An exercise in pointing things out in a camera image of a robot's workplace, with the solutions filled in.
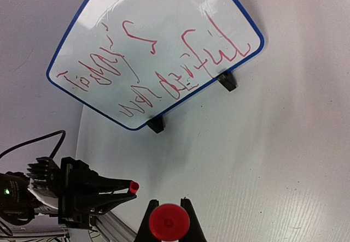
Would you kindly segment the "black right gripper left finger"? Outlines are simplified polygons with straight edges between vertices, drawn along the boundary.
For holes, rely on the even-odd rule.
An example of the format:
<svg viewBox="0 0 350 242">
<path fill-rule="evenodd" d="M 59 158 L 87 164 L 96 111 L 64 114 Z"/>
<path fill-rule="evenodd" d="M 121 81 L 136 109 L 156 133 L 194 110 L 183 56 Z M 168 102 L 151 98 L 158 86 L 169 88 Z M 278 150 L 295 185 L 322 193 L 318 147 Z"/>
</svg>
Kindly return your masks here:
<svg viewBox="0 0 350 242">
<path fill-rule="evenodd" d="M 138 229 L 137 235 L 135 237 L 135 242 L 159 242 L 159 239 L 156 238 L 150 230 L 150 217 L 152 212 L 159 206 L 159 201 L 152 199 L 143 216 L 143 220 Z"/>
</svg>

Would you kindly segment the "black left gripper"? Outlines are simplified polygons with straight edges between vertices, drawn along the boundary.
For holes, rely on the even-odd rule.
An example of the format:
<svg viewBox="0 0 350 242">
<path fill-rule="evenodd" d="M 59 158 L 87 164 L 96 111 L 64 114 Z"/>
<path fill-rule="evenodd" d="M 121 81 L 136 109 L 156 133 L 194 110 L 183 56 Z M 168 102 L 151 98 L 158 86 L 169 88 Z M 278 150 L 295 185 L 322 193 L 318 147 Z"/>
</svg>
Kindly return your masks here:
<svg viewBox="0 0 350 242">
<path fill-rule="evenodd" d="M 100 176 L 71 157 L 61 160 L 61 169 L 52 158 L 39 157 L 28 164 L 26 175 L 34 214 L 59 216 L 59 225 L 67 228 L 91 228 L 99 216 L 137 198 L 131 180 Z"/>
</svg>

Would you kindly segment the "red marker cap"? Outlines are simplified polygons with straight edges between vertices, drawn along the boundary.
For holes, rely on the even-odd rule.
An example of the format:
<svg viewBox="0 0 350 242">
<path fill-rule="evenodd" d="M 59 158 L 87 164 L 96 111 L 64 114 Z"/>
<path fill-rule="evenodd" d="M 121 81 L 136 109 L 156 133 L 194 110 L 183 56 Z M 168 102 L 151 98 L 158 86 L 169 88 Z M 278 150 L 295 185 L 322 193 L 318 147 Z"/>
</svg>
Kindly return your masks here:
<svg viewBox="0 0 350 242">
<path fill-rule="evenodd" d="M 136 194 L 139 190 L 139 183 L 131 181 L 129 185 L 128 193 Z"/>
</svg>

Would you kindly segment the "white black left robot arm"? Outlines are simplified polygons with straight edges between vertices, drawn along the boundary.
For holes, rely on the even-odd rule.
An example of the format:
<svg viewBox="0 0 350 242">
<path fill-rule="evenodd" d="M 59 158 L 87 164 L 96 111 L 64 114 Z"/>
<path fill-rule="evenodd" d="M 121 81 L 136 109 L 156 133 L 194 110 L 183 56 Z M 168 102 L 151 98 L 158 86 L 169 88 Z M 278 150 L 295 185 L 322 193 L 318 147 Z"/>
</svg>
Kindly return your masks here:
<svg viewBox="0 0 350 242">
<path fill-rule="evenodd" d="M 90 229 L 97 217 L 135 199 L 138 189 L 137 182 L 105 178 L 81 160 L 66 157 L 58 166 L 40 157 L 28 174 L 1 174 L 1 218 L 23 226 L 43 214 L 66 228 Z"/>
</svg>

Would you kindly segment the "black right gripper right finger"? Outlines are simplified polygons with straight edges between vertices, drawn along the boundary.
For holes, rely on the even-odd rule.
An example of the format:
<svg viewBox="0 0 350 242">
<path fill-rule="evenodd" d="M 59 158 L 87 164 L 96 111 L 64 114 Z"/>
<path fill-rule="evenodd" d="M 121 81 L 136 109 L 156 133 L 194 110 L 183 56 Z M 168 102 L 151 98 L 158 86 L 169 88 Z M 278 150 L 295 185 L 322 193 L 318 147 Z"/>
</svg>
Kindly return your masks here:
<svg viewBox="0 0 350 242">
<path fill-rule="evenodd" d="M 192 202 L 188 198 L 182 198 L 180 200 L 180 206 L 188 213 L 190 226 L 186 235 L 183 236 L 180 242 L 206 242 L 207 239 L 203 233 L 197 215 L 195 213 Z"/>
</svg>

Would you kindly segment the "white marker pen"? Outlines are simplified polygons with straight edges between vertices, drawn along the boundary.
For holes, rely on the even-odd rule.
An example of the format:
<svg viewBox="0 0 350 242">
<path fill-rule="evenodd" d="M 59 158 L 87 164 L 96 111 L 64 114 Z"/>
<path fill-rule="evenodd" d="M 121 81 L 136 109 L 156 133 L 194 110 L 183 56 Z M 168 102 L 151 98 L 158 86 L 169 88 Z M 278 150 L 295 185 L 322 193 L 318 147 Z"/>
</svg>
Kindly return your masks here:
<svg viewBox="0 0 350 242">
<path fill-rule="evenodd" d="M 150 217 L 150 230 L 161 241 L 176 241 L 186 235 L 190 220 L 188 213 L 175 204 L 158 206 Z"/>
</svg>

